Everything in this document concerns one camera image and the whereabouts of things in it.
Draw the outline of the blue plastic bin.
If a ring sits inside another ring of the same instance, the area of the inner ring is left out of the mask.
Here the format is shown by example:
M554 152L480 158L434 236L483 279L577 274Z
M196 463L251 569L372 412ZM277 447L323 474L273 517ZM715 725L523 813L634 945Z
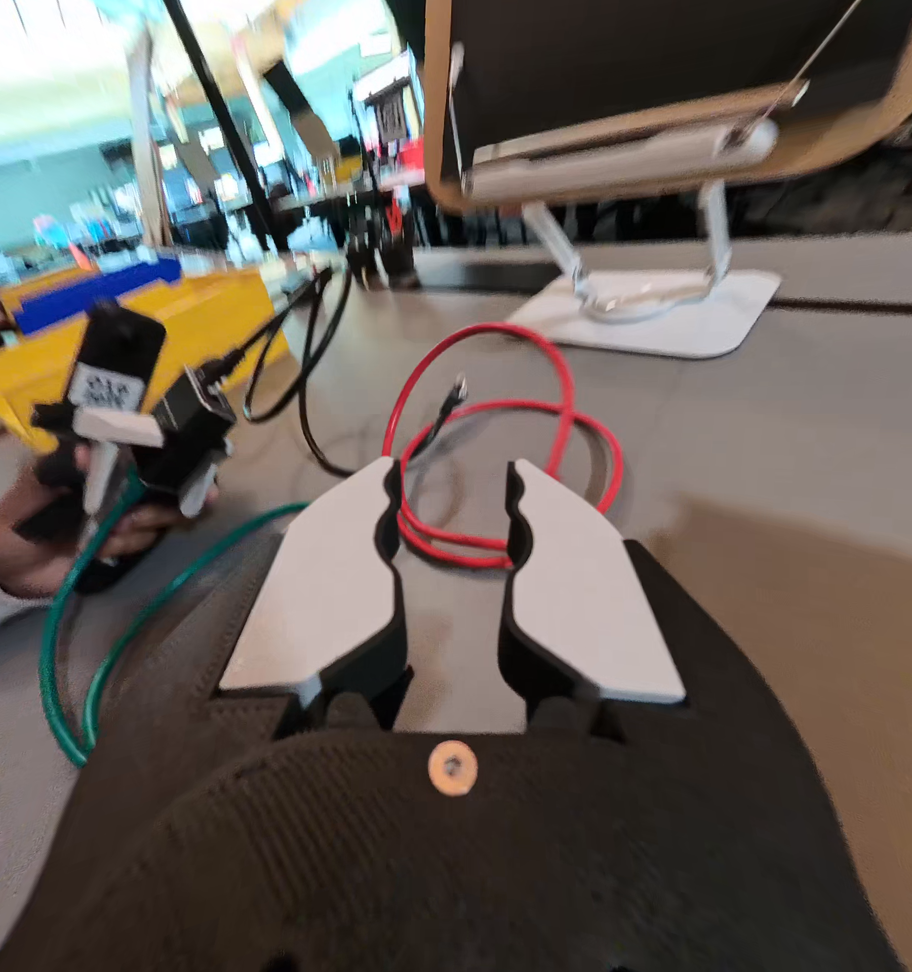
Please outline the blue plastic bin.
M117 300L153 283L171 284L181 279L182 262L175 257L140 261L24 298L20 310L14 314L14 321L24 335L36 334L86 312L98 302Z

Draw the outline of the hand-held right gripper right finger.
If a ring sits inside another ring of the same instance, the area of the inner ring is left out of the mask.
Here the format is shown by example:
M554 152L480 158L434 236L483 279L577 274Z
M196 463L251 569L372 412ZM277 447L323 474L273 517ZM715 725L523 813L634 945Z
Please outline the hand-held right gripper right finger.
M685 686L620 531L527 460L508 464L498 669L545 699L677 706Z

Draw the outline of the wood-edged black board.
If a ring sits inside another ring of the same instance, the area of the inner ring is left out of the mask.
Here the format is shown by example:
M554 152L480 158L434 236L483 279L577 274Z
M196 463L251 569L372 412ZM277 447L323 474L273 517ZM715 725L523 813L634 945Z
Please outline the wood-edged black board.
M446 210L832 167L912 113L912 2L427 2Z

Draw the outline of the black network switch box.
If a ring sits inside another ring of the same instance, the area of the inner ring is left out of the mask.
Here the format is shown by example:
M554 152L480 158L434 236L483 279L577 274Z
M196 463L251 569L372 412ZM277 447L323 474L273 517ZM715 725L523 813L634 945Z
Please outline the black network switch box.
M185 368L171 383L150 415L157 419L165 442L160 449L132 448L136 473L147 491L178 502L178 487L201 459L221 454L223 463L229 457L228 436L236 416L219 389L192 368Z

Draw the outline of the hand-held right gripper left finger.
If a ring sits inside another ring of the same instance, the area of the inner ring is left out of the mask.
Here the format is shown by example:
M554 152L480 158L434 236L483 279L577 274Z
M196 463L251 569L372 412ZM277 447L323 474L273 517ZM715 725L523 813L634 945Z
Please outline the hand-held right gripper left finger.
M219 679L228 699L283 698L312 719L343 693L392 727L411 684L401 577L401 467L381 457L296 516Z

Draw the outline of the grey desk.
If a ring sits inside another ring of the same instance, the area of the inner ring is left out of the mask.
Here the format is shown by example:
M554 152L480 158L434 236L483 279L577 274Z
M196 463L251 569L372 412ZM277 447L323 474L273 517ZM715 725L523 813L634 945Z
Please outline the grey desk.
M769 308L724 358L684 361L569 349L578 407L623 447L609 513L756 664L787 708L845 824L869 898L912 970L912 235L744 242L742 268L782 276ZM381 449L416 363L474 322L509 320L514 296L355 290L311 379L316 438L358 468ZM882 313L887 305L906 313ZM543 356L483 336L439 358L405 407L419 431L463 373L472 401L557 397ZM454 423L406 474L431 525L505 537L505 468L542 466L549 416ZM222 497L125 583L88 602L63 645L69 703L152 592L236 525L312 500L333 480L311 461L295 408L242 423ZM501 578L399 565L416 678L399 726L510 732L524 707L502 682ZM73 786L39 712L42 617L0 630L0 945L26 903Z

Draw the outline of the black metal pole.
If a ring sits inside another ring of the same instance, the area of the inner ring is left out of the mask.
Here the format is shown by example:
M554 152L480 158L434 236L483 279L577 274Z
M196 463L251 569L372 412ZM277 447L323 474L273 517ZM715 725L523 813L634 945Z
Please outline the black metal pole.
M290 252L288 237L283 234L282 229L277 223L267 195L260 185L259 172L255 165L255 160L247 150L240 136L214 73L207 62L191 22L182 6L182 2L164 1L163 6L171 19L174 30L197 76L206 100L210 104L226 147L233 158L233 162L246 183L254 207L256 228L272 239L279 254L288 254Z

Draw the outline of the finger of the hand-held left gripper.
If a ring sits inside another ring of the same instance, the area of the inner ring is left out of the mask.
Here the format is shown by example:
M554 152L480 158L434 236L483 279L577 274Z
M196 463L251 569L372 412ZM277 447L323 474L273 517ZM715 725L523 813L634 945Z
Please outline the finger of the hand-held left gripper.
M206 505L208 493L216 484L221 454L208 454L178 487L178 507L182 517L197 518Z
M77 408L72 429L77 437L95 443L160 449L164 433L153 416L108 408Z

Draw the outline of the standing wooden board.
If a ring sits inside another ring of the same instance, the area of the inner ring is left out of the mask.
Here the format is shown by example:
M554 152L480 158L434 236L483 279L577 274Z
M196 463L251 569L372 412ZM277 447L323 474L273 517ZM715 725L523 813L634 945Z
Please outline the standing wooden board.
M131 146L141 204L143 242L153 250L171 245L171 228L162 183L162 169L152 138L149 96L152 91L153 40L143 26L127 53L131 111Z

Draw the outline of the white laptop stand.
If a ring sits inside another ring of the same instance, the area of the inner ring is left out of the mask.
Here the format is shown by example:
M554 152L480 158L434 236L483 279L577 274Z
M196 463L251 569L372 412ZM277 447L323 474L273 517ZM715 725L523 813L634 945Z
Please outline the white laptop stand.
M721 120L605 148L480 148L462 175L473 201L503 202L523 189L526 227L560 276L511 322L559 345L668 358L719 358L747 338L778 290L775 273L732 270L723 175L763 161L778 126ZM592 271L552 216L552 193L589 193L615 176L619 186L655 178L698 181L708 266L698 271Z

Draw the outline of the person's left hand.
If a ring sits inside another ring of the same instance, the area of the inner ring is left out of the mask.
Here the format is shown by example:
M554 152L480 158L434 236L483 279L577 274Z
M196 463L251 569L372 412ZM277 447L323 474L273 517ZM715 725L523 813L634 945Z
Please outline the person's left hand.
M14 531L20 520L60 494L38 481L35 468L36 459L27 460L0 498L0 589L21 600L55 595L77 556L73 543L34 543ZM198 521L170 504L137 504L114 526L98 557L110 561L141 554L170 531L189 530Z

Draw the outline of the yellow plastic bin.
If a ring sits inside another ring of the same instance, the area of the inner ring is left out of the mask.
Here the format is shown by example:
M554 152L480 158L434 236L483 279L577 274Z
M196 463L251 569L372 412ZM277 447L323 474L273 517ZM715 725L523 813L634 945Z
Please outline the yellow plastic bin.
M122 298L122 303L162 322L166 330L144 410L157 403L184 366L223 355L275 313L257 269L186 278L175 285L156 283ZM33 406L62 397L86 323L87 315L79 313L0 351L0 423L38 454L53 451L57 442L32 427Z

